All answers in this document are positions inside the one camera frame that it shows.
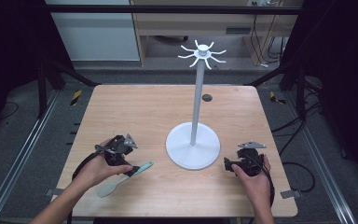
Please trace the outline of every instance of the wooden table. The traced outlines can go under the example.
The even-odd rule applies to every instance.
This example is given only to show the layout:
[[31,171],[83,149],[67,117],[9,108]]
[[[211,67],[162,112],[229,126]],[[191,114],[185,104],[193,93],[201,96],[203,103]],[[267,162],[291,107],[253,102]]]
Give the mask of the wooden table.
[[132,165],[152,161],[145,172],[120,184],[99,198],[90,189],[74,208],[75,217],[251,217],[240,180],[224,168],[223,158],[237,161],[238,143],[254,140],[267,148],[276,190],[272,212],[292,217],[297,208],[272,138],[269,124],[254,87],[203,86],[211,102],[201,102],[200,123],[219,137],[217,160],[199,171],[188,171],[169,158],[165,142],[178,124],[192,120],[195,86],[101,85],[95,88],[57,188],[65,188],[75,168],[94,145],[117,134],[130,133],[139,148],[126,156]]

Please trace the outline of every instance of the human hand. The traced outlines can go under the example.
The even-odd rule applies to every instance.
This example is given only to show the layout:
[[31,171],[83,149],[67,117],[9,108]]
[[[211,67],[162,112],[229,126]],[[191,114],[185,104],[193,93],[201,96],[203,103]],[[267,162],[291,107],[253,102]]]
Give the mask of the human hand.
[[[105,146],[110,139],[103,141],[100,146]],[[89,161],[74,179],[83,190],[92,188],[111,175],[126,173],[132,169],[130,165],[110,166],[106,163],[104,155],[98,155]]]
[[[267,171],[270,170],[269,159],[266,155],[264,155],[264,165],[267,168]],[[235,174],[241,180],[243,187],[245,188],[245,193],[248,196],[249,200],[253,205],[260,205],[263,207],[269,207],[269,195],[270,195],[270,187],[269,187],[269,179],[267,178],[264,172],[260,172],[260,174],[256,176],[248,176],[240,166],[236,164],[231,165]]]

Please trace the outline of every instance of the gray floor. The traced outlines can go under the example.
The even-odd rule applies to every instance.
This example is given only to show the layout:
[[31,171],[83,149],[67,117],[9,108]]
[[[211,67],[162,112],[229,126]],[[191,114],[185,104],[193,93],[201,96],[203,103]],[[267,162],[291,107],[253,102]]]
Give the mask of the gray floor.
[[[188,67],[193,60],[178,60],[177,55],[187,55],[186,51],[180,49],[180,45],[183,44],[187,48],[193,49],[195,38],[199,40],[199,43],[204,41],[207,45],[214,41],[216,49],[213,48],[213,51],[227,49],[225,56],[222,54],[222,57],[216,57],[226,60],[227,63],[211,63],[213,70],[206,71],[205,84],[241,85],[249,83],[265,75],[277,65],[272,63],[269,68],[252,66],[249,55],[244,50],[243,41],[238,37],[191,36],[187,42],[182,42],[180,38],[154,37],[149,42],[145,66],[140,66],[137,62],[76,63],[78,72],[102,83],[194,84],[195,69]],[[0,223],[27,223],[50,201],[50,197],[44,194],[45,190],[54,188],[57,184],[71,148],[70,144],[75,139],[78,123],[81,122],[93,89],[67,75],[63,77],[67,82],[64,90],[48,91],[51,96],[58,93],[56,104],[46,126],[34,143],[33,150],[21,170],[21,175],[16,180],[13,189],[10,190],[5,205],[1,207]],[[277,85],[280,78],[275,77],[257,88],[271,130],[281,127],[296,117],[293,105],[281,105],[271,102],[269,99],[269,93],[274,91],[278,99],[284,99],[288,103],[293,101],[294,90],[280,91]],[[82,94],[76,106],[72,106],[70,102],[77,90],[82,90]],[[309,102],[307,107],[318,102],[314,94],[307,99]],[[7,97],[7,101],[11,103],[8,103],[2,111],[2,117],[16,111],[16,105],[18,109],[8,118],[0,119],[0,187],[7,177],[7,173],[10,172],[11,165],[21,152],[28,134],[37,122],[36,83],[31,82],[13,90]],[[358,165],[355,161],[341,158],[339,145],[321,111],[323,109],[317,107],[309,112],[306,128],[294,138],[282,154],[282,161],[298,162],[308,167],[315,175],[315,187],[312,191],[303,193],[301,197],[296,198],[298,214],[295,217],[276,218],[277,223],[358,223]],[[290,134],[294,133],[297,127],[298,123],[274,134],[278,149],[283,148],[291,137]],[[326,188],[324,177],[321,176],[318,168],[319,165],[315,164],[316,162],[311,156],[313,149],[310,148],[309,140],[306,138],[307,132],[310,133],[316,144],[316,149],[323,155],[334,183],[337,183],[339,193],[342,194],[355,221],[340,220],[341,216],[337,214],[339,208],[335,207],[336,198]],[[293,188],[307,189],[311,186],[311,177],[303,169],[293,165],[284,167]],[[242,223],[247,223],[248,220],[248,217],[243,217]],[[76,222],[88,223],[89,221],[76,219]],[[230,222],[235,223],[236,219],[232,218]]]

